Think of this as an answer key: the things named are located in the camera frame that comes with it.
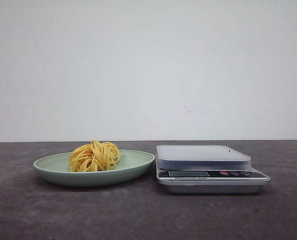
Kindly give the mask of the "yellow vermicelli noodle bundle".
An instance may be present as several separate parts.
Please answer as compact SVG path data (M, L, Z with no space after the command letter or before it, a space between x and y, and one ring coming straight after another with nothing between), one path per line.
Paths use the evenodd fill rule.
M112 142L92 140L70 154L67 170L69 172L102 172L115 170L121 159L118 147Z

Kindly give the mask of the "silver digital kitchen scale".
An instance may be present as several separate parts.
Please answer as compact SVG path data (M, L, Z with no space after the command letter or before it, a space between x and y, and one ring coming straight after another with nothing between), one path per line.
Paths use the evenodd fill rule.
M174 194L256 194L271 178L225 145L158 145L156 179Z

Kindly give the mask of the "light green round plate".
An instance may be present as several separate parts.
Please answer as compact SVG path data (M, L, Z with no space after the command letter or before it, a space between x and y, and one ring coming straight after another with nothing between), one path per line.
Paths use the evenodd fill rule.
M114 170L70 172L70 153L46 156L33 163L39 176L47 182L68 187L100 187L120 184L145 174L152 166L155 156L151 153L121 149L121 158Z

